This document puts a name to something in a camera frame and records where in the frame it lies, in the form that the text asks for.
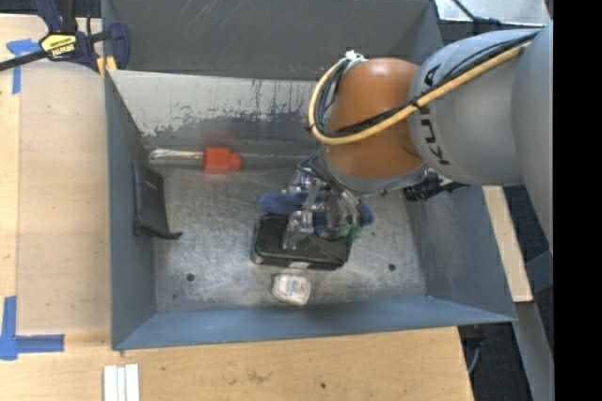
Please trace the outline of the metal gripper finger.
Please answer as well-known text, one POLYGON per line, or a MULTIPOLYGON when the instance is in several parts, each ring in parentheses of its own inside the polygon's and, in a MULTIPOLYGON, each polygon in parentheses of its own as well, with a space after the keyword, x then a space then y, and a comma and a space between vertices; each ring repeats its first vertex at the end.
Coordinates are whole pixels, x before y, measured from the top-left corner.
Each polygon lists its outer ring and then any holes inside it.
POLYGON ((313 214, 307 210, 293 211, 288 216, 282 239, 282 247, 286 250, 297 249, 297 244, 313 234, 313 214))
POLYGON ((311 176, 306 172, 295 172, 289 179, 286 187, 281 190, 281 193, 287 195, 307 195, 310 188, 311 176))

